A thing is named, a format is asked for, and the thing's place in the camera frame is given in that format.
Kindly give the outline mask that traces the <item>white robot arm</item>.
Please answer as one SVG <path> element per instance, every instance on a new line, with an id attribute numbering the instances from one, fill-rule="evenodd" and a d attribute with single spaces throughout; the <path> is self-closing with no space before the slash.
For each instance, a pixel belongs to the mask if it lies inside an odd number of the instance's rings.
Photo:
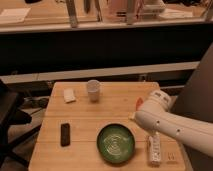
<path id="1" fill-rule="evenodd" d="M 169 112 L 171 97 L 154 90 L 136 101 L 132 120 L 148 132 L 160 132 L 213 157 L 213 123 L 199 121 Z"/>

